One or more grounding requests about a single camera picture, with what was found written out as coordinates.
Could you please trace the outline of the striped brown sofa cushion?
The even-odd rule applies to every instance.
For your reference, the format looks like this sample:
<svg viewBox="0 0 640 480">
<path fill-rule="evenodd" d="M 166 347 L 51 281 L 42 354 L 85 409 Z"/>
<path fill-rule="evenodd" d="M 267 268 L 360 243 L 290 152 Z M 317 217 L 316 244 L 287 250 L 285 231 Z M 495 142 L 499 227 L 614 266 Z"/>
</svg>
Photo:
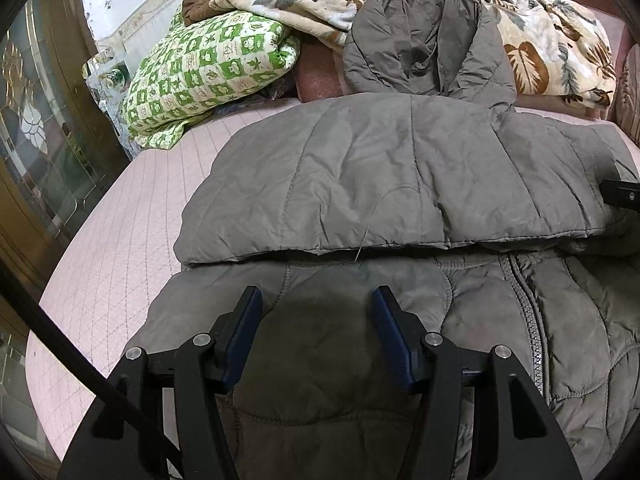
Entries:
<svg viewBox="0 0 640 480">
<path fill-rule="evenodd" d="M 615 100 L 615 122 L 633 144 L 640 146 L 640 49 L 629 50 Z"/>
</svg>

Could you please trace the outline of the green white patterned pillow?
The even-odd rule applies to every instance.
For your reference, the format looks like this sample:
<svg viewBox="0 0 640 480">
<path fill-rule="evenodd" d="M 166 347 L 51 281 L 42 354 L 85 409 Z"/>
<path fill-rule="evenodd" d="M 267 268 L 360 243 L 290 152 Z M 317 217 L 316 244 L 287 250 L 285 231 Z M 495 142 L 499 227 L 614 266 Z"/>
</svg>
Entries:
<svg viewBox="0 0 640 480">
<path fill-rule="evenodd" d="M 140 148 L 169 150 L 187 126 L 214 108 L 247 98 L 292 70 L 299 39 L 270 18 L 232 11 L 184 24 L 176 13 L 166 36 L 132 77 L 122 117 Z"/>
</svg>

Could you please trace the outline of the clear plastic bag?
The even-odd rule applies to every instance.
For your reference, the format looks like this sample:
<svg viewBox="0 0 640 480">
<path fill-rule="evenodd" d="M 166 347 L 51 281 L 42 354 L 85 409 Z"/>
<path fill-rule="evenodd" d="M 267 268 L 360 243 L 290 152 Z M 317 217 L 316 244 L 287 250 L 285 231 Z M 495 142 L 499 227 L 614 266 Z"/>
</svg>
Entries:
<svg viewBox="0 0 640 480">
<path fill-rule="evenodd" d="M 141 152 L 132 138 L 122 114 L 122 103 L 127 96 L 131 75 L 122 48 L 106 47 L 89 58 L 81 69 L 82 78 L 93 101 L 111 123 L 116 139 L 130 160 Z"/>
</svg>

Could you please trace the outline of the grey quilted hooded down jacket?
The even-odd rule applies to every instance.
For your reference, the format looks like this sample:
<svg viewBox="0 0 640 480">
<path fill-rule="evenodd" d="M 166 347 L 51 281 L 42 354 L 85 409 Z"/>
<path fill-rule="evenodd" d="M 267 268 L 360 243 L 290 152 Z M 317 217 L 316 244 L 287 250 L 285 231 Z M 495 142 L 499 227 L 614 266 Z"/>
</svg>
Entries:
<svg viewBox="0 0 640 480">
<path fill-rule="evenodd" d="M 606 125 L 515 108 L 477 0 L 367 0 L 344 50 L 354 93 L 235 133 L 183 209 L 181 271 L 132 343 L 177 349 L 248 286 L 262 322 L 218 398 L 243 479 L 393 479 L 418 399 L 371 314 L 401 309 L 459 347 L 509 347 L 593 479 L 639 416 L 639 216 Z"/>
</svg>

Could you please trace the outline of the brown knitted cloth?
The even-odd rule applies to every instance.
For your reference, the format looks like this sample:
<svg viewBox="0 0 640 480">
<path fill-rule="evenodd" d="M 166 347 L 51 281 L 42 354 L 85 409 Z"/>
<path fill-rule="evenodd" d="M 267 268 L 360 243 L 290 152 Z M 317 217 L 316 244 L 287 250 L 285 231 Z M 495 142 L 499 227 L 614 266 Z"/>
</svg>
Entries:
<svg viewBox="0 0 640 480">
<path fill-rule="evenodd" d="M 181 8 L 183 23 L 186 26 L 191 26 L 208 18 L 226 13 L 224 9 L 213 9 L 209 5 L 211 1 L 212 0 L 183 0 Z"/>
</svg>

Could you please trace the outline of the beige leaf print blanket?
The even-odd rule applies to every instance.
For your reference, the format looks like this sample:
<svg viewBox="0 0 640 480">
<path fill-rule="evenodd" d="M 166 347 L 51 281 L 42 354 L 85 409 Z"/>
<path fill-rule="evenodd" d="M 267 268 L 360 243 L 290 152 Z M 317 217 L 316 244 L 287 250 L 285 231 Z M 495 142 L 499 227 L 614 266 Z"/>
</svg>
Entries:
<svg viewBox="0 0 640 480">
<path fill-rule="evenodd" d="M 209 0 L 215 14 L 240 10 L 271 18 L 344 48 L 367 0 Z M 566 104 L 604 110 L 616 89 L 615 60 L 604 26 L 572 0 L 476 0 L 492 13 L 518 93 L 558 96 Z"/>
</svg>

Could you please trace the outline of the pink quilted bed mattress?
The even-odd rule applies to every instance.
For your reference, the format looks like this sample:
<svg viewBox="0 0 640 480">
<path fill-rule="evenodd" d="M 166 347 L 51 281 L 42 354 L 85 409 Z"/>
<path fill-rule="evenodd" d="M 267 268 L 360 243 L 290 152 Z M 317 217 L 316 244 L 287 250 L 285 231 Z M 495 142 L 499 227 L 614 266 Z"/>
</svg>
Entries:
<svg viewBox="0 0 640 480">
<path fill-rule="evenodd" d="M 63 333 L 103 375 L 142 326 L 149 305 L 180 271 L 174 244 L 181 213 L 210 173 L 218 153 L 240 129 L 276 116 L 310 118 L 334 100 L 303 104 L 296 99 L 251 106 L 221 119 L 206 120 L 169 151 L 147 150 L 116 180 L 62 255 L 39 300 Z M 612 122 L 517 108 L 519 113 L 557 119 L 563 124 L 615 132 L 639 170 L 639 148 Z M 94 395 L 52 356 L 35 335 L 28 336 L 26 382 L 32 404 L 55 456 L 63 459 Z"/>
</svg>

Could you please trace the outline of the wooden stained glass door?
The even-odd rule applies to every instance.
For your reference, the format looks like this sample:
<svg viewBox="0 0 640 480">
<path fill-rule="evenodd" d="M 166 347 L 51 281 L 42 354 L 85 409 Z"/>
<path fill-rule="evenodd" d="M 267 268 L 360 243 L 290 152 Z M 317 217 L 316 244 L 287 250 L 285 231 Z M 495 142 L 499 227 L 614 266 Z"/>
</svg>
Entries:
<svg viewBox="0 0 640 480">
<path fill-rule="evenodd" d="M 1 261 L 38 298 L 128 158 L 81 75 L 81 0 L 20 1 L 1 31 Z"/>
</svg>

